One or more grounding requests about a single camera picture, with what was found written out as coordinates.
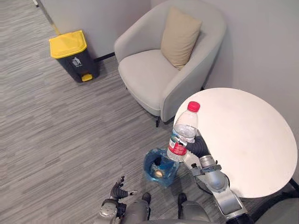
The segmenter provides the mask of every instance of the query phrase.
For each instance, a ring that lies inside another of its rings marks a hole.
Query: blue trash bag
[[[154,148],[148,151],[143,162],[146,179],[156,181],[164,187],[169,187],[176,176],[179,162],[168,158],[165,148]]]

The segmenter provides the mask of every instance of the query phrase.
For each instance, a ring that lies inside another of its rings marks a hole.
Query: white wall
[[[115,40],[150,10],[150,0],[41,0],[61,33],[82,29],[92,57],[112,53]]]
[[[151,0],[152,7],[162,1]],[[286,119],[299,147],[299,1],[204,1],[228,24],[206,88],[232,87],[264,99]],[[299,182],[298,165],[293,177]]]

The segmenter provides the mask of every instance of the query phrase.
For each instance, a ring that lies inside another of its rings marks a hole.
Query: black trash can
[[[99,76],[97,65],[91,59],[82,30],[49,39],[51,57],[58,60],[78,83]]]

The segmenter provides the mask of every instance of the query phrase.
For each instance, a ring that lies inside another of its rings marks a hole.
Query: bottle label
[[[180,135],[173,129],[169,140],[168,149],[176,155],[185,155],[187,149],[180,142]]]

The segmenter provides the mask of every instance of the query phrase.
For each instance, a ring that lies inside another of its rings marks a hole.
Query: beige pillow
[[[171,7],[161,42],[162,54],[181,70],[189,61],[202,22]]]

